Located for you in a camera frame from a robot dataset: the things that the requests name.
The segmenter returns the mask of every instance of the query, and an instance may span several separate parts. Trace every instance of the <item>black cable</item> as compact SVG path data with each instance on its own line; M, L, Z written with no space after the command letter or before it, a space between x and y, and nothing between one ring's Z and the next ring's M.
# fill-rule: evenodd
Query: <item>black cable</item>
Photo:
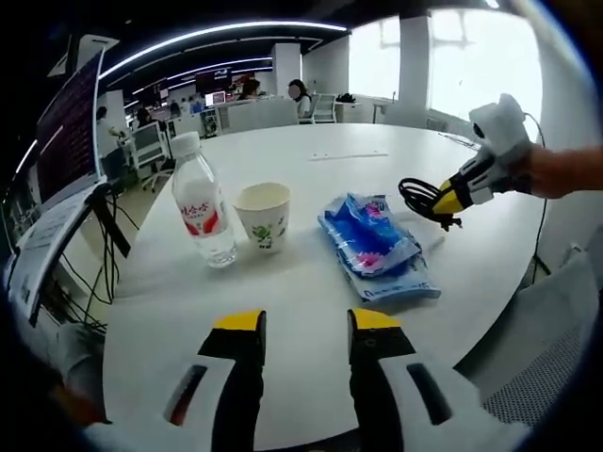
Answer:
M117 223L117 196L113 194L113 221ZM113 240L113 236L111 236L111 299L115 298L115 241Z
M546 142L545 142L545 135L543 134L543 129L540 127L540 124L538 123L538 121L536 120L536 118L534 118L530 113L525 113L524 115L531 118L532 121L534 121L534 123L536 124L536 127L538 127L538 133L540 134L540 140L543 142L543 147L546 147ZM545 225L545 217L546 217L546 208L548 207L548 200L545 200L545 205L543 206L543 215L540 218L540 226L538 226L538 234L536 235L536 247L534 248L534 255L532 256L532 259L534 260L534 273L531 276L531 283L534 284L536 283L536 272L538 270L538 262L542 262L542 260L540 259L540 257L538 257L538 246L540 245L540 235L542 234L543 231L543 226Z
M94 318L92 315L89 314L88 310L90 308L90 304L87 306L86 309L82 308L79 304L77 304L75 302L75 300L73 300L73 298L67 292L65 292L65 290L60 286L60 284L58 283L57 280L53 280L53 282L55 283L55 287L58 289L58 291L61 293L61 295L65 298L66 306L72 310L73 315L75 316L75 318L77 320L80 321L80 323L83 323L85 326L91 327L94 329L99 328L99 327L100 328L106 327L106 324L102 324L99 320L97 320L96 318ZM73 308L74 306L84 313L84 320L82 320L82 318L79 316L79 314L75 311L75 309ZM92 323L88 323L87 317L92 319Z
M106 301L104 299L101 299L98 295L96 295L96 292L94 291L94 289L90 286L90 284L88 284L88 282L79 274L77 273L77 271L75 271L75 268L73 268L72 263L69 262L69 259L67 259L67 256L63 253L62 254L63 258L65 259L65 262L67 263L67 265L69 266L69 268L72 270L73 274L82 282L84 283L84 285L90 290L90 293L92 295L94 295L94 297L96 299L98 299L101 303L104 304L111 304L109 301Z
M111 291L109 290L109 278L108 278L108 271L107 271L107 266L106 266L106 256L108 253L108 244L107 244L107 231L105 230L105 228L103 227L103 223L101 223L101 220L98 220L98 225L101 228L101 234L103 236L103 276L105 277L105 291L106 291L106 295L109 297L109 300L113 301L113 298L111 297Z
M462 225L461 219L455 218L452 214L435 214L433 212L433 207L442 199L444 194L439 188L409 177L399 181L398 191L409 209L423 218L440 223L445 231L448 231L453 224Z
M137 231L140 231L140 227L136 224L136 222L132 219L132 217L130 217L128 215L128 213L123 209L123 207L121 207L120 205L117 206L117 209L122 212L126 218L128 218L128 220L130 221L130 223L132 223L132 226L134 226L136 228Z

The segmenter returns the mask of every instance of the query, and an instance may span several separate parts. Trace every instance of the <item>blue plastic bag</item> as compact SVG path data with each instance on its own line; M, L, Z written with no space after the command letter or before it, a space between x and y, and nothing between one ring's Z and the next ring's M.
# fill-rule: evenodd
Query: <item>blue plastic bag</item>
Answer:
M384 195L348 194L318 216L350 271L362 278L402 274L421 251L411 234L396 226Z
M318 222L335 243L346 277L364 303L440 296L421 246L396 224L385 196L337 198Z

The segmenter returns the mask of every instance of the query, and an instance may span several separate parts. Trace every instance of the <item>water bottle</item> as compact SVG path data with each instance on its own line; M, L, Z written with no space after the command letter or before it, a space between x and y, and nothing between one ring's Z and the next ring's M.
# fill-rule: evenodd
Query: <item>water bottle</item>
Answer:
M233 230L216 174L201 154L197 132L175 137L171 152L176 159L171 192L188 233L210 266L232 264L236 259Z

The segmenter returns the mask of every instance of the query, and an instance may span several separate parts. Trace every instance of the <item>ceiling light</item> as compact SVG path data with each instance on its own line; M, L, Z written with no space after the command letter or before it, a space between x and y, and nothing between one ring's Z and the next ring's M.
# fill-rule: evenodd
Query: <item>ceiling light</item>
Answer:
M251 73L254 71L272 71L272 66L267 66L263 68L239 69L238 71L232 71L231 73Z
M190 40L191 38L196 38L198 36L209 35L212 33L218 33L221 31L228 30L237 30L239 28L259 28L259 27L272 27L272 26L299 26L305 28L321 28L325 30L333 30L333 31L347 31L345 26L337 26L337 25L329 25L329 24L315 24L312 22L295 22L295 21L263 21L263 22L246 22L243 24L229 24L229 25L221 25L221 26L213 26L211 28L204 28L202 30L193 31L191 33L186 33L185 35L180 35L175 38L171 38L170 40L164 40L158 44L152 45L151 47L147 47L146 49L129 56L128 58L120 61L115 66L107 69L99 76L100 79L107 77L110 73L117 71L119 68L122 68L126 64L131 63L132 61L139 59L140 57L144 57L155 50L159 50L163 47L167 47L168 45L175 44L176 42L180 42L181 40Z
M182 77L183 75L188 75L190 73L197 73L198 71L204 71L207 69L218 68L220 66L227 66L229 64L252 63L254 61L272 61L272 56L264 56L262 58L238 59L236 61L228 61L226 63L212 64L211 66L205 66L203 68L193 69L192 71L186 71L185 73L178 73L177 75L172 75L171 77L168 77L168 80L172 80L173 78L179 78L179 77Z
M25 155L23 156L23 158L21 159L21 163L19 164L19 166L17 167L17 170L15 171L15 175L19 173L19 171L21 170L21 167L24 165L25 160L27 160L27 157L29 156L29 154L34 150L34 148L36 147L36 144L38 144L38 141L36 139L34 139L34 142L31 143L29 145L29 148L27 149L27 152L25 153Z
M179 83L178 85L173 85L171 87L168 87L168 89L183 87L184 85L188 85L189 83L193 83L194 81L195 81L195 79L193 78L192 80L188 80L187 82Z

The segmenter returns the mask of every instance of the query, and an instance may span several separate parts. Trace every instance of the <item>window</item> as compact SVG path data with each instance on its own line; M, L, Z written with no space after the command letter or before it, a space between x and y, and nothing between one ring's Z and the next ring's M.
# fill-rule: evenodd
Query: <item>window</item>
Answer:
M354 28L350 36L350 92L398 99L399 18Z
M507 92L540 120L540 59L526 20L496 11L435 9L430 29L430 108L468 121L471 109ZM535 124L524 124L535 139Z

